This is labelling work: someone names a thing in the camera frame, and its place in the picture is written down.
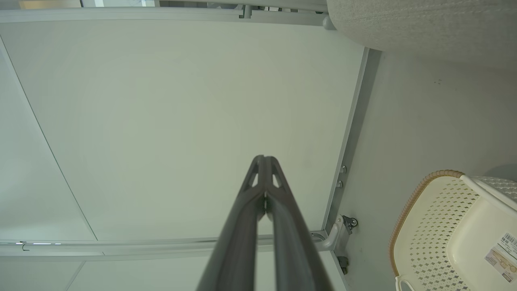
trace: product label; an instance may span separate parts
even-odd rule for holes
[[[517,238],[504,234],[488,252],[485,260],[494,267],[506,281],[517,281]]]

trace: beige fabric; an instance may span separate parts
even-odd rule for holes
[[[517,70],[516,0],[328,0],[336,28],[373,49]]]

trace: white panel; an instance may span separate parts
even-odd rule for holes
[[[79,261],[0,261],[2,291],[66,291]]]
[[[345,291],[343,281],[329,251],[320,252],[334,291]],[[124,260],[87,261],[68,291],[141,291],[195,290],[208,262],[208,256]],[[257,291],[275,290],[275,256],[259,252],[255,269]]]
[[[322,27],[257,23],[0,33],[100,240],[217,236],[257,154],[279,159],[309,228],[321,228],[362,46]]]
[[[0,41],[0,240],[91,240]]]

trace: woven brown trim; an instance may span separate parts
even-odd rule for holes
[[[391,238],[389,240],[389,258],[391,261],[391,268],[393,269],[393,272],[395,273],[395,277],[399,275],[399,272],[397,270],[397,266],[395,265],[395,257],[394,257],[394,249],[395,249],[395,241],[397,240],[397,237],[399,236],[400,229],[402,228],[402,225],[404,224],[404,221],[406,220],[407,215],[411,211],[411,208],[417,201],[418,197],[420,197],[420,194],[422,194],[423,190],[431,181],[433,181],[436,178],[449,176],[449,177],[455,177],[459,178],[462,175],[465,175],[462,172],[454,171],[454,170],[441,170],[436,171],[434,173],[431,173],[427,175],[425,178],[423,178],[422,182],[417,186],[409,200],[407,201],[406,205],[404,206],[404,209],[402,210],[402,213],[399,216],[399,219],[397,220],[397,223],[395,224],[395,228],[393,229],[393,232],[391,234]]]

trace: gray floor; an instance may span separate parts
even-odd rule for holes
[[[517,72],[383,53],[341,201],[359,220],[349,291],[395,290],[394,224],[420,180],[443,169],[517,181]]]

